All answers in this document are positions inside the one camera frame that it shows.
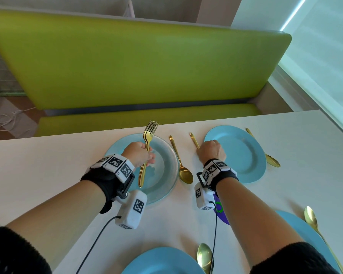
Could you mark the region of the black left sleeve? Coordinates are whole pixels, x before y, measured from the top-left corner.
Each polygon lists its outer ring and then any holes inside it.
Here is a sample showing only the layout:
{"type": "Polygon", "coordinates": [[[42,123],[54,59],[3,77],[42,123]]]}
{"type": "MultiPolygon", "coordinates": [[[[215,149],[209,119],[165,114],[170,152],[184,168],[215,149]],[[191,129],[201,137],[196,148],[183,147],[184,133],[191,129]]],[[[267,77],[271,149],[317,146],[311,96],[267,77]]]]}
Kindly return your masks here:
{"type": "Polygon", "coordinates": [[[52,270],[26,239],[0,226],[0,274],[52,274],[52,270]]]}

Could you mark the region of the black left wristband with markers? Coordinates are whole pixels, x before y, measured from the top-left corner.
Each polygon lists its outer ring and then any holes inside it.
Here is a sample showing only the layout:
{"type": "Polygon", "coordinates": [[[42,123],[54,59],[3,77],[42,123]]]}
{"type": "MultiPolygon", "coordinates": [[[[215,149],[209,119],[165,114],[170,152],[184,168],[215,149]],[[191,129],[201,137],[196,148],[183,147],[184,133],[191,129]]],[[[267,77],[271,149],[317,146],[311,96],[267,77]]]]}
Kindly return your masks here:
{"type": "Polygon", "coordinates": [[[108,212],[115,199],[126,199],[135,179],[135,167],[129,159],[119,154],[105,156],[87,168],[79,181],[88,180],[104,193],[106,202],[100,214],[108,212]]]}

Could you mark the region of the person's left forearm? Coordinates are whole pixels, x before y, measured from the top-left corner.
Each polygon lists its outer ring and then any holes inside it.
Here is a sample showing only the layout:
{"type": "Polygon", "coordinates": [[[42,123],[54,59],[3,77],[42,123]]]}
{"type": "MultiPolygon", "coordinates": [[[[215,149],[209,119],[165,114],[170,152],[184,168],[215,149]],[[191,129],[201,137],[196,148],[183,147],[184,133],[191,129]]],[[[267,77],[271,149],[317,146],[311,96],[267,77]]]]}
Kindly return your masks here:
{"type": "Polygon", "coordinates": [[[105,205],[103,191],[83,180],[6,225],[55,270],[105,205]]]}

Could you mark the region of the translucent blue glass plate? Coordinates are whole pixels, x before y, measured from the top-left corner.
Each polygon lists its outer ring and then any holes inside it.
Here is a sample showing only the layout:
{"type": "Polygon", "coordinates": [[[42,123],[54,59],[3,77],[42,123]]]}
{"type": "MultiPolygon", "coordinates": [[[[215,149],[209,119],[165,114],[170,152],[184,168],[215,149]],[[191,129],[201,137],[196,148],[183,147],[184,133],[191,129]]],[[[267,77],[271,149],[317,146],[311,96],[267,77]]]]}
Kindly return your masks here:
{"type": "Polygon", "coordinates": [[[147,205],[158,202],[169,194],[179,177],[180,167],[173,148],[164,139],[155,135],[151,141],[151,147],[152,152],[156,155],[156,161],[147,166],[143,187],[138,186],[140,174],[140,167],[138,167],[134,171],[135,179],[128,190],[128,193],[133,190],[145,193],[147,205]]]}

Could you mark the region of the gold fork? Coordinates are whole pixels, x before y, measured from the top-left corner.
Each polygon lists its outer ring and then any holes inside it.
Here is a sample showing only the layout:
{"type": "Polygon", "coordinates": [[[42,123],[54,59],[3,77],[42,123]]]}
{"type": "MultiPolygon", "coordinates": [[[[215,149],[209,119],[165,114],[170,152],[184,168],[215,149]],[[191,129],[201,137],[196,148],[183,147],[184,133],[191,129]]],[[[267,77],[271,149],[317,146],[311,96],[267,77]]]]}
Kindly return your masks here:
{"type": "MultiPolygon", "coordinates": [[[[144,131],[143,139],[145,141],[145,149],[147,150],[147,152],[150,151],[150,143],[152,141],[152,138],[158,126],[159,126],[159,122],[151,120],[144,131]]],[[[138,178],[139,188],[142,188],[144,185],[146,167],[147,167],[147,162],[144,163],[140,168],[140,173],[139,173],[139,178],[138,178]]]]}

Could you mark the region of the person's right hand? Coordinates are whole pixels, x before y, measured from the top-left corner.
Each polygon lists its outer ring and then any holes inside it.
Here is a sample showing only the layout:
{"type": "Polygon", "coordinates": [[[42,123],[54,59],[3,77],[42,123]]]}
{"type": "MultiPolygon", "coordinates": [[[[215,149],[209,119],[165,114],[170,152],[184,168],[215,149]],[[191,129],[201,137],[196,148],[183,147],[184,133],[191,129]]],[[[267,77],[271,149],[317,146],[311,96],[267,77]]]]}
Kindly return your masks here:
{"type": "Polygon", "coordinates": [[[225,151],[217,140],[203,142],[196,150],[196,153],[203,166],[212,159],[219,159],[221,161],[226,159],[225,151]]]}

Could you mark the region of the green bench backrest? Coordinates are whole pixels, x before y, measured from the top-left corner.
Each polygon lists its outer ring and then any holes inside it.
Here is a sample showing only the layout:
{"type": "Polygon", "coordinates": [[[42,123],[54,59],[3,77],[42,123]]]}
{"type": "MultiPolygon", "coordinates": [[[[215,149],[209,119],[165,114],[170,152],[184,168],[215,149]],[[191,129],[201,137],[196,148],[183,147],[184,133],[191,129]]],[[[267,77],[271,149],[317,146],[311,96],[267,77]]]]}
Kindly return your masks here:
{"type": "Polygon", "coordinates": [[[278,31],[0,9],[0,55],[42,110],[255,97],[291,41],[278,31]]]}

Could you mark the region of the person's left hand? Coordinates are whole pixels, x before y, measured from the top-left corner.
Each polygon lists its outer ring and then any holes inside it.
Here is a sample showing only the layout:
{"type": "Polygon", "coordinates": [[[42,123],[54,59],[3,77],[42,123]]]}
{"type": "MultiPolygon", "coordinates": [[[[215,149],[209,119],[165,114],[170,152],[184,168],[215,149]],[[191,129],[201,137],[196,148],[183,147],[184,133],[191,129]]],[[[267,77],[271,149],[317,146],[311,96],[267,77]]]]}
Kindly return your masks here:
{"type": "Polygon", "coordinates": [[[145,163],[146,152],[147,150],[145,149],[144,143],[132,142],[124,149],[121,156],[127,158],[134,166],[133,170],[135,170],[136,168],[141,167],[145,163]]]}

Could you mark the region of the black right wristband with markers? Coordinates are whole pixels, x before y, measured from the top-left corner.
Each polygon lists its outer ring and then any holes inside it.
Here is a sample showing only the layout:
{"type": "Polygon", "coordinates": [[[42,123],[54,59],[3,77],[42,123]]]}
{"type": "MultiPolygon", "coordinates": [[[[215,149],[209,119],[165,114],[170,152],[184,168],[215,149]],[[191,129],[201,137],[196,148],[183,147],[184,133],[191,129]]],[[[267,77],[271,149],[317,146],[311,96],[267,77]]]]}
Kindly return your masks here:
{"type": "Polygon", "coordinates": [[[201,187],[211,190],[216,195],[218,195],[216,185],[223,179],[233,178],[239,180],[237,172],[220,159],[208,160],[204,165],[203,171],[198,172],[196,175],[201,187]]]}

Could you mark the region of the black right sleeve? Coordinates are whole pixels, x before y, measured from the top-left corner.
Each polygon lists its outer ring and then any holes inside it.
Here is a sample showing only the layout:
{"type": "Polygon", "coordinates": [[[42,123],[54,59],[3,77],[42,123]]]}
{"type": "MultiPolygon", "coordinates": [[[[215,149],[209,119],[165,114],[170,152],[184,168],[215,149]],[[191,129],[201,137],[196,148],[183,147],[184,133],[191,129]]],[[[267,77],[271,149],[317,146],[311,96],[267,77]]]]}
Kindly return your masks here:
{"type": "Polygon", "coordinates": [[[254,265],[249,274],[340,274],[311,244],[293,243],[254,265]]]}

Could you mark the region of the purple sticker with green mark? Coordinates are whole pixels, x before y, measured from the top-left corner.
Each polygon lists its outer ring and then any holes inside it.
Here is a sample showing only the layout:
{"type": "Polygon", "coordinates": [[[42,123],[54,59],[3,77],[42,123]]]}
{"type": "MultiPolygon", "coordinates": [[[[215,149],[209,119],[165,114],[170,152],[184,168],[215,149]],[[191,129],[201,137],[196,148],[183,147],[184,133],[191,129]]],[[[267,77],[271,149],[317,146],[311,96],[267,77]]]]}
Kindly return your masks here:
{"type": "Polygon", "coordinates": [[[216,206],[214,212],[216,213],[217,217],[225,224],[230,225],[219,197],[216,194],[213,194],[213,197],[216,206]]]}

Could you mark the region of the green bench seat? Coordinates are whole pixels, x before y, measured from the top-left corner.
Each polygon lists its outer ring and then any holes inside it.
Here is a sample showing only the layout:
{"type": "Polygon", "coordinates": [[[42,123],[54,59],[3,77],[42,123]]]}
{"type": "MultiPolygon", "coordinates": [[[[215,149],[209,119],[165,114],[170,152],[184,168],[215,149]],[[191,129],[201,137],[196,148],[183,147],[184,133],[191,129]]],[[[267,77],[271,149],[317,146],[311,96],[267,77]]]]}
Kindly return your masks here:
{"type": "Polygon", "coordinates": [[[262,113],[254,104],[224,104],[47,116],[40,119],[34,136],[146,127],[150,120],[159,124],[175,124],[257,115],[262,113]]]}

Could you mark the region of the white window blind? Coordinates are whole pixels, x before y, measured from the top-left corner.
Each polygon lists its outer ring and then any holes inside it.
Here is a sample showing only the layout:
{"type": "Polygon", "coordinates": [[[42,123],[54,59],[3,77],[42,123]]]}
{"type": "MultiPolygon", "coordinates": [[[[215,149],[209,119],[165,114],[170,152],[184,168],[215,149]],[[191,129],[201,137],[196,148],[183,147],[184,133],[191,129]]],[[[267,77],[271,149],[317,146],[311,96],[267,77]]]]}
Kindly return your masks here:
{"type": "Polygon", "coordinates": [[[280,0],[292,36],[280,67],[343,130],[343,0],[280,0]]]}

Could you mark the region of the black wristband with markers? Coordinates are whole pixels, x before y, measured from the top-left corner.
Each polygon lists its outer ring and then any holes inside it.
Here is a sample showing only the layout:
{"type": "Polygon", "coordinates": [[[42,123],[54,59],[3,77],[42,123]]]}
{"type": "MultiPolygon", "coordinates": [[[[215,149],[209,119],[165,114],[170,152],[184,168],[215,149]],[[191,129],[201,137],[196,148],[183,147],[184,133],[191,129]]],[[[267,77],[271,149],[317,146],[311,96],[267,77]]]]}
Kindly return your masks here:
{"type": "Polygon", "coordinates": [[[201,187],[211,190],[216,195],[218,195],[216,185],[223,179],[233,178],[239,180],[237,172],[220,159],[208,160],[204,165],[203,171],[198,172],[196,175],[201,187]]]}
{"type": "Polygon", "coordinates": [[[126,199],[135,179],[135,167],[129,159],[119,154],[105,156],[87,168],[79,181],[88,180],[104,193],[106,202],[100,214],[108,212],[115,199],[126,199]]]}

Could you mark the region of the person's right forearm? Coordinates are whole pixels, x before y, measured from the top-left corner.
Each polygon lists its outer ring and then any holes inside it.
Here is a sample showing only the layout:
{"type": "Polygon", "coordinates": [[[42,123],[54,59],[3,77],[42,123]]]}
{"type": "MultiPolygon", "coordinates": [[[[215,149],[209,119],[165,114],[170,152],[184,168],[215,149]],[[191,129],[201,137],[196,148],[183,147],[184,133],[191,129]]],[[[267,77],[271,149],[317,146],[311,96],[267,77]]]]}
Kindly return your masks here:
{"type": "Polygon", "coordinates": [[[303,242],[284,219],[238,180],[221,180],[216,192],[250,267],[290,244],[303,242]]]}

